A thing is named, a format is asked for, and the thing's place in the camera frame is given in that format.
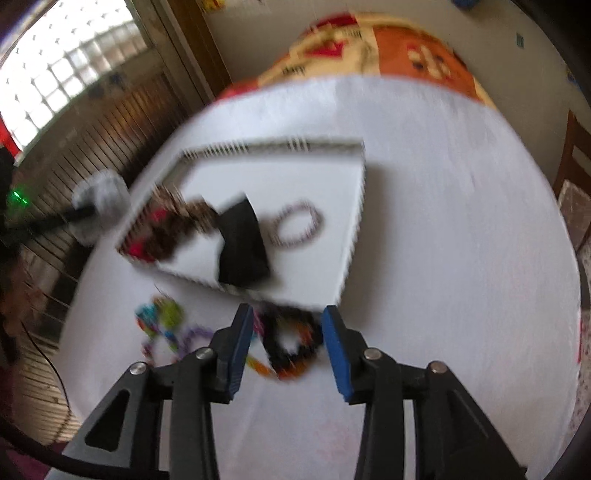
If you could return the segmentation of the black hair claw clip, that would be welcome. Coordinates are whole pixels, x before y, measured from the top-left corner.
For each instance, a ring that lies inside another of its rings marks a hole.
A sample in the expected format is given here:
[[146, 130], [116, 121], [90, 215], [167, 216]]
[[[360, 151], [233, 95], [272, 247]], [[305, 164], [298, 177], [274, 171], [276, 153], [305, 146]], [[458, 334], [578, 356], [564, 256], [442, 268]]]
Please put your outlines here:
[[245, 289], [270, 277], [259, 219], [246, 196], [218, 215], [217, 228], [223, 239], [218, 257], [219, 283]]

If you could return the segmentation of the glass block window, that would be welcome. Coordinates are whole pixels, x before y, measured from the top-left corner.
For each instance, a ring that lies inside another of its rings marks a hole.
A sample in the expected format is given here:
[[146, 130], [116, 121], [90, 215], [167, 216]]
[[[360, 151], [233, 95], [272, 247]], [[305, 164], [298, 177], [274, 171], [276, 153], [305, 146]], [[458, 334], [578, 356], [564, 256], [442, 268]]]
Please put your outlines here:
[[125, 1], [58, 1], [1, 61], [1, 117], [18, 151], [100, 77], [146, 50]]

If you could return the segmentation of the dark wooden slatted door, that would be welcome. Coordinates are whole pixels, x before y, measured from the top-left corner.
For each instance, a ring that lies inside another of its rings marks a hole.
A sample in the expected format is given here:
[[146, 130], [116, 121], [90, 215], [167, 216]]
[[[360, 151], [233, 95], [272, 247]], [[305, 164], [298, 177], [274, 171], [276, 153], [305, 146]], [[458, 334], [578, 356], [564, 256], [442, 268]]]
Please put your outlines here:
[[[75, 130], [39, 176], [31, 197], [22, 186], [11, 194], [11, 222], [49, 216], [71, 204], [74, 187], [101, 170], [118, 173], [132, 185], [157, 150], [188, 116], [164, 74], [105, 98], [77, 120]], [[43, 444], [67, 441], [79, 423], [60, 389], [50, 362], [59, 351], [66, 316], [78, 280], [91, 253], [66, 227], [26, 243], [22, 248], [28, 284], [39, 295], [18, 334], [14, 415], [17, 426]]]

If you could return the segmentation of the brown scrunchie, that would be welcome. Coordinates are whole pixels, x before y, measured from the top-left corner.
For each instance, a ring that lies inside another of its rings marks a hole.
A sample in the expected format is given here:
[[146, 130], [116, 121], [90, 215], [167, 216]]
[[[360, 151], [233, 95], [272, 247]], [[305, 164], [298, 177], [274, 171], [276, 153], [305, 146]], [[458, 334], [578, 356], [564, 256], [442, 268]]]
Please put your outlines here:
[[171, 215], [153, 223], [145, 241], [145, 254], [154, 261], [169, 259], [176, 247], [197, 230], [197, 222], [183, 216]]

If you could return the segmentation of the red satin bow clip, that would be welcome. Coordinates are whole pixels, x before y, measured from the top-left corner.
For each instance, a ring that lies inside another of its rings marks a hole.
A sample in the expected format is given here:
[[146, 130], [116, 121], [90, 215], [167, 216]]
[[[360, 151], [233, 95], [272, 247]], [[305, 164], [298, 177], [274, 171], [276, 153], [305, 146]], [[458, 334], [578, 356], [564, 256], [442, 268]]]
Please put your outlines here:
[[144, 209], [136, 218], [123, 242], [122, 251], [135, 260], [154, 263], [163, 260], [168, 253], [165, 241], [158, 231], [170, 212], [164, 207]]

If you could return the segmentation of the leopard print ribbon bow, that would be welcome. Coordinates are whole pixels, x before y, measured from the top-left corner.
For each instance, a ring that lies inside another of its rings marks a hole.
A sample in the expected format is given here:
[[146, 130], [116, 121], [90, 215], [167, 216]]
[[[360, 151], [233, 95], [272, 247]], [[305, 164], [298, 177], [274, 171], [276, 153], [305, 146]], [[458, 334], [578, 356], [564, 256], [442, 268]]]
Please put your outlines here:
[[217, 227], [218, 213], [202, 197], [186, 201], [178, 190], [163, 185], [153, 188], [152, 197], [168, 212], [190, 220], [199, 233], [206, 234]]

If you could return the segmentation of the black scrunchie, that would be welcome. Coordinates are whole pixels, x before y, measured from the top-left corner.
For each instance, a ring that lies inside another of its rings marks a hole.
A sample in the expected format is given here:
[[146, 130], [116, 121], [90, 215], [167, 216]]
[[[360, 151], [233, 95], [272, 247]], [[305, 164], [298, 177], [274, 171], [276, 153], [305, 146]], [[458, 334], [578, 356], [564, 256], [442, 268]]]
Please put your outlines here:
[[315, 315], [294, 307], [266, 307], [259, 311], [259, 324], [260, 341], [276, 378], [288, 381], [304, 375], [324, 344]]

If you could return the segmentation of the light blue fluffy scrunchie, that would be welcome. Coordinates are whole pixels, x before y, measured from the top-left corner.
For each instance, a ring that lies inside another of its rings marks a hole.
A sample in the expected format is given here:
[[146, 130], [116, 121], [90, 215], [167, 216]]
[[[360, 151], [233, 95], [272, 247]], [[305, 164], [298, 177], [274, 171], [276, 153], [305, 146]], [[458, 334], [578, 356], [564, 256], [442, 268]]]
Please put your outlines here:
[[123, 178], [112, 170], [95, 172], [76, 185], [72, 206], [93, 206], [95, 213], [71, 227], [74, 238], [83, 246], [93, 246], [102, 234], [113, 229], [130, 208], [130, 194]]

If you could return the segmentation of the orange patterned blanket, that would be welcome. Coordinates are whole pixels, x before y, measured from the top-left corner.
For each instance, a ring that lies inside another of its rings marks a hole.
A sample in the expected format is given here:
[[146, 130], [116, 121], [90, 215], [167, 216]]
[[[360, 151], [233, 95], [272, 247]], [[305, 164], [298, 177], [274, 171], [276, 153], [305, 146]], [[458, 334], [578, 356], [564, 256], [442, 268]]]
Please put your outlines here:
[[335, 14], [308, 27], [286, 54], [221, 99], [273, 85], [332, 76], [400, 77], [427, 82], [494, 108], [456, 51], [413, 22], [383, 13]]

